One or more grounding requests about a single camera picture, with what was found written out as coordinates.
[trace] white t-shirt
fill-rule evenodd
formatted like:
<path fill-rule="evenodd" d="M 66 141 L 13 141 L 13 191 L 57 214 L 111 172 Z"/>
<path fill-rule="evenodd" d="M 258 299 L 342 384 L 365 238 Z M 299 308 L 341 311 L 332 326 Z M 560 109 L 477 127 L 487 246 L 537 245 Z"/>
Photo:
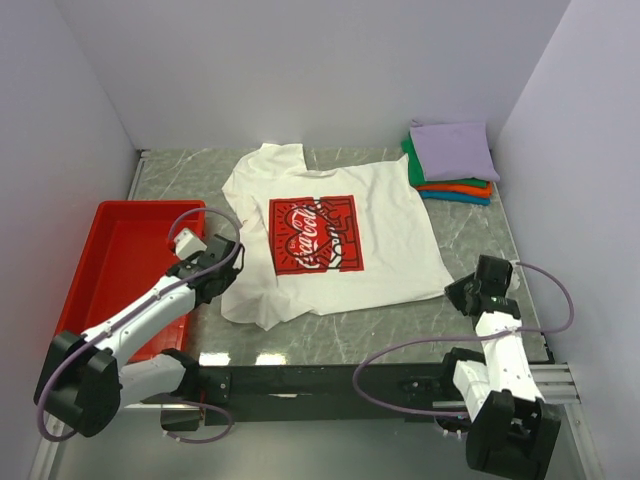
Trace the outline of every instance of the white t-shirt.
<path fill-rule="evenodd" d="M 302 145 L 265 144 L 222 188 L 242 222 L 245 267 L 222 315 L 265 330 L 326 315 L 425 300 L 453 280 L 407 157 L 308 171 Z"/>

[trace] red graphic print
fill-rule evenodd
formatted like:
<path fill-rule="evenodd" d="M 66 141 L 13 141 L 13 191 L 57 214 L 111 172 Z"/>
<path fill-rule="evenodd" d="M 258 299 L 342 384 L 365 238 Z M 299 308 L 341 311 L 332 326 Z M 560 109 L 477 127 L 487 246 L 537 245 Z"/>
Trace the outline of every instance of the red graphic print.
<path fill-rule="evenodd" d="M 276 275 L 364 270 L 353 195 L 269 202 Z"/>

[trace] gray marble tabletop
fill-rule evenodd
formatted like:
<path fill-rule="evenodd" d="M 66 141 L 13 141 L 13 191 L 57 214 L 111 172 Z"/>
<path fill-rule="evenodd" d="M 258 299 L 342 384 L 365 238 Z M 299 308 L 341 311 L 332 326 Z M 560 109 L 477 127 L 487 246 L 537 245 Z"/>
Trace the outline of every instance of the gray marble tabletop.
<path fill-rule="evenodd" d="M 222 194 L 236 162 L 253 149 L 150 150 L 132 197 L 136 200 L 200 199 L 232 213 Z M 397 160 L 400 149 L 305 149 L 309 169 Z M 425 200 L 444 264 L 453 278 L 475 270 L 485 253 L 517 260 L 502 202 L 497 192 L 488 207 Z M 231 235 L 224 220 L 207 218 L 207 235 Z M 538 325 L 522 270 L 516 267 L 510 296 L 519 303 L 525 325 Z M 417 337 L 473 335 L 471 320 L 444 297 L 383 308 L 317 316 L 305 314 L 265 332 L 253 324 L 234 324 L 220 315 L 220 300 L 200 307 L 189 327 L 189 353 L 203 365 L 353 364 L 384 347 Z M 525 334 L 529 361 L 546 361 L 544 338 Z M 430 343 L 387 355 L 385 362 L 440 362 L 455 344 Z M 480 349 L 478 342 L 466 348 Z"/>

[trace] orange folded shirt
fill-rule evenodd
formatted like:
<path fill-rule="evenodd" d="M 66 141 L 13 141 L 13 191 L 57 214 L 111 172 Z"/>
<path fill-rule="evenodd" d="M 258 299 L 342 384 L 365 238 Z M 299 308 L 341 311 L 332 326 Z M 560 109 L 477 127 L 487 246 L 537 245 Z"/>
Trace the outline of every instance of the orange folded shirt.
<path fill-rule="evenodd" d="M 416 190 L 421 192 L 456 192 L 473 195 L 474 197 L 489 198 L 491 196 L 491 182 L 487 182 L 486 187 L 472 187 L 460 183 L 439 183 L 421 185 L 416 187 Z"/>

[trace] green folded shirt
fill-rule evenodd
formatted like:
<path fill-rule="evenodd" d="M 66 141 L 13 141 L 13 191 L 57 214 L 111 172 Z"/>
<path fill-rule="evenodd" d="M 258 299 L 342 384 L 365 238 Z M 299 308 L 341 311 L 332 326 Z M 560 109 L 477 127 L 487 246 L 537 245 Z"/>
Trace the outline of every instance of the green folded shirt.
<path fill-rule="evenodd" d="M 446 182 L 429 182 L 424 178 L 422 165 L 420 165 L 420 160 L 418 160 L 418 154 L 416 153 L 416 149 L 413 146 L 410 135 L 402 141 L 402 150 L 409 156 L 409 184 L 412 187 L 434 185 L 438 183 L 458 183 L 461 185 L 469 185 L 472 187 L 482 188 L 485 188 L 487 186 L 487 182 L 485 182 L 484 180 L 478 180 L 477 178 L 463 178 L 460 180 L 449 180 Z"/>

